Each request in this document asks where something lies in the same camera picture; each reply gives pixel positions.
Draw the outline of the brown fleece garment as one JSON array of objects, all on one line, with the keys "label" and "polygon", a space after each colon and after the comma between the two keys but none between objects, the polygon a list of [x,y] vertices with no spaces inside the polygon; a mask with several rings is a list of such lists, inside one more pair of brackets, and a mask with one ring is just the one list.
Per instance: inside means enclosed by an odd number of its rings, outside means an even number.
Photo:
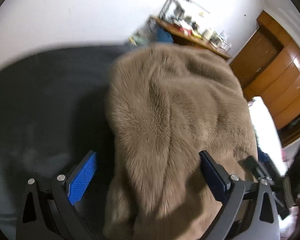
[{"label": "brown fleece garment", "polygon": [[108,239],[199,239],[221,208],[200,171],[206,150],[228,173],[257,156],[241,85],[209,50],[156,44],[117,59],[106,115],[115,171],[106,197]]}]

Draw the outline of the brown wooden wardrobe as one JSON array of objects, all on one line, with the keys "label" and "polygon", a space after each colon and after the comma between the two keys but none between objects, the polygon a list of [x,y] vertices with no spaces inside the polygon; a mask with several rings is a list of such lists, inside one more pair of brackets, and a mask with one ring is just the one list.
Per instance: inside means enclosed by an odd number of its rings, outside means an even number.
[{"label": "brown wooden wardrobe", "polygon": [[267,12],[230,63],[245,98],[259,96],[274,121],[282,146],[300,138],[300,48]]}]

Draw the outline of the cluttered wooden desk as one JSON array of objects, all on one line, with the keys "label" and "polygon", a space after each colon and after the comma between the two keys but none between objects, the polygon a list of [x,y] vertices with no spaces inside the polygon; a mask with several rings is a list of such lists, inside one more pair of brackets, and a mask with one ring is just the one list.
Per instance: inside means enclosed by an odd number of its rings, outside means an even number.
[{"label": "cluttered wooden desk", "polygon": [[153,42],[207,49],[226,61],[231,44],[213,25],[210,12],[193,0],[166,0],[157,15],[150,15],[128,42],[143,46]]}]

